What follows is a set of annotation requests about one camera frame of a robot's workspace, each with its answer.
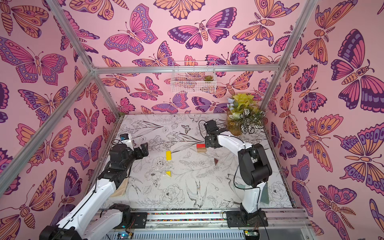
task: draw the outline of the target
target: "wooden block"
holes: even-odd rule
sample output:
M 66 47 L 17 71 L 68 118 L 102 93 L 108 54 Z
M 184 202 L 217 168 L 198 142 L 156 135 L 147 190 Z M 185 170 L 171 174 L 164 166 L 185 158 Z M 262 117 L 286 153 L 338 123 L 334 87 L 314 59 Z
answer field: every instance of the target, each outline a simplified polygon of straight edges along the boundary
M 172 157 L 170 155 L 170 151 L 166 151 L 166 158 L 167 158 L 167 161 L 172 159 Z
M 205 147 L 197 149 L 197 152 L 206 152 L 206 151 L 207 151 L 207 149 Z

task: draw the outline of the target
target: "black cable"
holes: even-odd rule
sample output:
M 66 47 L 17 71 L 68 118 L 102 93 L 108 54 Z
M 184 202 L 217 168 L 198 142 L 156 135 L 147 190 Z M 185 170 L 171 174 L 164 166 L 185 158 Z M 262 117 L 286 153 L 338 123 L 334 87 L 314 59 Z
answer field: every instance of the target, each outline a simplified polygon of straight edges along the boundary
M 201 137 L 202 137 L 203 139 L 205 139 L 205 138 L 203 137 L 203 134 L 201 133 L 201 128 L 200 128 L 200 122 L 201 122 L 201 121 L 204 121 L 204 122 L 207 122 L 207 121 L 206 121 L 206 120 L 200 120 L 199 123 L 198 123 L 198 125 L 199 125 L 200 135 L 201 135 Z

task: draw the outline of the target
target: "metal rail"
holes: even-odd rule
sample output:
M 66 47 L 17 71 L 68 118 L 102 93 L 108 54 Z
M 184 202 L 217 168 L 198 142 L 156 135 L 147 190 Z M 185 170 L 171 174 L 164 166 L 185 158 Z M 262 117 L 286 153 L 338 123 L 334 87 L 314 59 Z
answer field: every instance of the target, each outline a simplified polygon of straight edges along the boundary
M 269 99 L 272 96 L 273 91 L 275 90 L 276 85 L 279 83 L 281 76 L 284 73 L 285 66 L 288 64 L 288 61 L 291 57 L 291 54 L 293 50 L 296 47 L 297 42 L 299 41 L 300 35 L 304 31 L 305 26 L 307 25 L 307 22 L 309 18 L 312 15 L 313 10 L 316 7 L 318 0 L 307 0 L 307 2 L 304 5 L 303 10 L 301 11 L 301 14 L 299 18 L 296 21 L 295 28 L 293 29 L 293 32 L 289 38 L 289 41 L 287 43 L 287 46 L 285 47 L 285 51 L 280 59 L 280 68 L 272 77 L 271 82 L 269 83 L 269 86 L 264 94 L 264 98 L 260 103 L 260 109 L 265 110 L 266 106 L 269 102 Z
M 51 134 L 80 93 L 90 83 L 92 77 L 93 75 L 91 72 L 88 72 L 87 75 L 83 77 L 83 79 L 61 102 L 59 107 L 51 114 L 47 121 L 45 121 L 45 123 L 36 131 L 29 142 L 27 142 L 20 152 L 17 153 L 6 169 L 4 169 L 0 175 L 0 196 L 3 195 L 16 176 L 24 169 L 25 165 L 39 148 L 41 143 Z
M 248 64 L 248 65 L 220 65 L 216 66 L 216 72 L 234 72 L 234 71 L 278 71 L 279 64 Z M 171 73 L 173 67 L 120 67 L 120 68 L 95 68 L 96 74 L 111 73 Z M 178 66 L 179 71 L 206 71 L 207 66 Z

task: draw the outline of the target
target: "yellow block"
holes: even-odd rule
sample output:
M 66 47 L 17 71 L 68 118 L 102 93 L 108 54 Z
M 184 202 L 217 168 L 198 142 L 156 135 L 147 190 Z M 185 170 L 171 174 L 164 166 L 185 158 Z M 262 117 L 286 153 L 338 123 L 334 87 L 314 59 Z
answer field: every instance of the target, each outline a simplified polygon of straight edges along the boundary
M 170 151 L 166 151 L 166 158 L 167 158 L 167 161 L 172 159 L 170 156 Z

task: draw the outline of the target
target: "butterfly wallpaper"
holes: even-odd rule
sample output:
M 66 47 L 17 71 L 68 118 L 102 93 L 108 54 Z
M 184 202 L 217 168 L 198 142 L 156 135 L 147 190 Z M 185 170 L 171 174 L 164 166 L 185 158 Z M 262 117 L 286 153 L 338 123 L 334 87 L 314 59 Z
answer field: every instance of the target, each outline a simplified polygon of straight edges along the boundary
M 384 34 L 367 29 L 384 21 L 382 2 L 318 5 L 268 102 L 266 129 L 319 240 L 383 239 Z

